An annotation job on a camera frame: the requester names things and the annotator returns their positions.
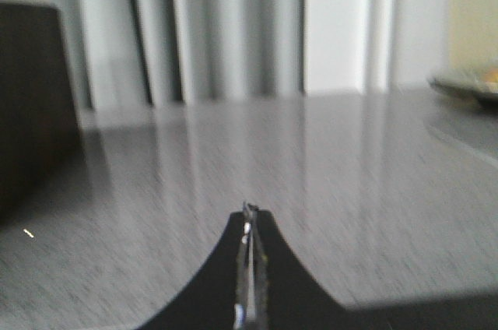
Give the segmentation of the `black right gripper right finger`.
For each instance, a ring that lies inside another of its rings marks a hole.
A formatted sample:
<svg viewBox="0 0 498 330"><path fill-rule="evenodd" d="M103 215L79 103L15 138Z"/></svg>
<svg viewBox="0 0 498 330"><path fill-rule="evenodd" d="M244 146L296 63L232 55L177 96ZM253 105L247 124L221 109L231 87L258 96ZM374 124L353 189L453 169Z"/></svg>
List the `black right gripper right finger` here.
<svg viewBox="0 0 498 330"><path fill-rule="evenodd" d="M264 271L256 280L256 329L495 329L497 294L343 307L301 264L267 210L254 235Z"/></svg>

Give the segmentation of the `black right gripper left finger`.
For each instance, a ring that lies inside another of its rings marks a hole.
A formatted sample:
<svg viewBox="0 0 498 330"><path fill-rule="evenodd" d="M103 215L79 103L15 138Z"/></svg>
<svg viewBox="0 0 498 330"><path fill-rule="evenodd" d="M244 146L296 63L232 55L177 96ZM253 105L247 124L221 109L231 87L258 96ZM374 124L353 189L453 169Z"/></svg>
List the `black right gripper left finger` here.
<svg viewBox="0 0 498 330"><path fill-rule="evenodd" d="M232 212L202 267L188 284L140 329L232 329L237 291L237 255L242 212Z"/></svg>

